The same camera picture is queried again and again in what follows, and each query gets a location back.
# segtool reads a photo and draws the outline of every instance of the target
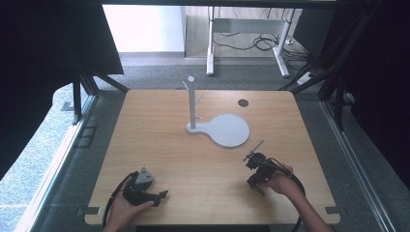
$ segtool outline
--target wooden tabletop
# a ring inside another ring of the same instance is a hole
[[[328,223],[339,214],[312,147],[293,95],[276,91],[195,91],[197,122],[222,113],[243,117],[250,126],[249,140],[236,149],[221,148],[203,134],[190,134],[189,96],[186,90],[130,90],[111,138],[86,215],[89,224],[101,224],[110,194],[131,172],[145,166],[156,181],[148,192],[169,190],[159,207],[139,215],[133,223],[153,224],[278,224],[295,223],[298,213],[282,195],[251,190],[254,173],[243,159],[261,140],[256,152],[291,164],[307,198]],[[247,100],[242,107],[239,100]]]

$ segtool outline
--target black circle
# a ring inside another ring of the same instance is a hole
[[[239,101],[238,101],[238,104],[239,104],[241,107],[247,107],[247,106],[249,105],[249,102],[248,102],[247,100],[239,100]]]

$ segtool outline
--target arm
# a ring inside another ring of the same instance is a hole
[[[293,171],[292,166],[285,167]],[[283,173],[278,171],[271,180],[261,186],[270,187],[275,192],[285,195],[295,206],[307,231],[333,231],[310,205],[298,185]]]
[[[133,206],[126,198],[124,198],[123,190],[127,185],[129,178],[122,186],[121,190],[115,196],[109,209],[108,219],[103,232],[117,232],[128,225],[132,219],[142,211],[154,205],[154,201],[148,201],[138,206]]]

